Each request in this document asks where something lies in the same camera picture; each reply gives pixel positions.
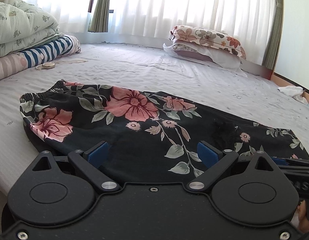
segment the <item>white wall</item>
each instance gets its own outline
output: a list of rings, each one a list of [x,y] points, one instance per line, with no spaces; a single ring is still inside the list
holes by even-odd
[[[309,89],[309,0],[284,0],[275,73]]]

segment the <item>triangular hole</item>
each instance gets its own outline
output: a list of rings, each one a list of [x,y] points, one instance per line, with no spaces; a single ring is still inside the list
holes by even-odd
[[[50,170],[51,166],[48,160],[48,157],[42,157],[32,169],[33,171],[45,171]]]
[[[260,157],[256,164],[256,170],[273,171],[273,168],[264,157]]]

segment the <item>blue and white striped fabric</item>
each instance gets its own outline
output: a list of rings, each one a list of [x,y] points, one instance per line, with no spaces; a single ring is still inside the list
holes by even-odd
[[[80,53],[80,51],[79,41],[74,36],[65,35],[46,45],[26,49],[18,53],[24,54],[27,67],[31,68],[52,61],[57,57]]]

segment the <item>striped blanket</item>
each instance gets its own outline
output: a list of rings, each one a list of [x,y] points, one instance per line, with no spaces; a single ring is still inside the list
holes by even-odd
[[[14,52],[0,58],[0,80],[27,68],[35,67],[58,57],[80,53],[80,43],[74,36],[65,35],[46,45]]]

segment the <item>white bed sheet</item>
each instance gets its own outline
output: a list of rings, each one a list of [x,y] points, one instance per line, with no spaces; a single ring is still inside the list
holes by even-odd
[[[9,189],[38,154],[19,114],[19,97],[49,89],[57,80],[164,91],[276,128],[292,129],[309,153],[309,107],[277,86],[168,56],[163,50],[118,44],[82,45],[82,52],[54,69],[27,69],[0,81],[0,189]]]

